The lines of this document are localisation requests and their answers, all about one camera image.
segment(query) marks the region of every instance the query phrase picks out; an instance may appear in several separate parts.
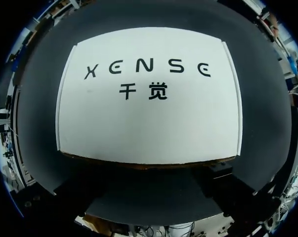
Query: black table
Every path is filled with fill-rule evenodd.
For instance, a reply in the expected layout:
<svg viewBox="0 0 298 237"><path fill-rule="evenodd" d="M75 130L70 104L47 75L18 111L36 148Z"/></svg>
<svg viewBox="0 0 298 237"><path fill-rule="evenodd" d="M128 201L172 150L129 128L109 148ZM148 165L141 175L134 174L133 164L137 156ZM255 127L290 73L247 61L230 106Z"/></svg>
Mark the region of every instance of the black table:
<svg viewBox="0 0 298 237"><path fill-rule="evenodd" d="M99 0L54 27L38 44L21 81L19 144L30 174L52 192L86 165L56 149L55 108L63 68L73 45L135 27L181 28L227 43L243 104L241 156L231 164L237 177L261 189L285 163L289 150L291 109L285 80L261 32L238 13L210 0ZM117 168L112 173L106 195L94 201L88 214L120 223L169 225L220 213L185 168Z"/></svg>

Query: white board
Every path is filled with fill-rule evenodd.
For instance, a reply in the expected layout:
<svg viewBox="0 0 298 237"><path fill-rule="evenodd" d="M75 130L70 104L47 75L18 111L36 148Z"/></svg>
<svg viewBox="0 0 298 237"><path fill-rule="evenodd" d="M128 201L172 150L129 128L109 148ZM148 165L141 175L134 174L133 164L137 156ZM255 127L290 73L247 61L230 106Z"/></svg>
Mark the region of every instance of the white board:
<svg viewBox="0 0 298 237"><path fill-rule="evenodd" d="M147 27L87 39L62 75L58 149L138 164L234 157L242 142L237 80L227 46L205 34ZM132 84L128 96L124 84Z"/></svg>

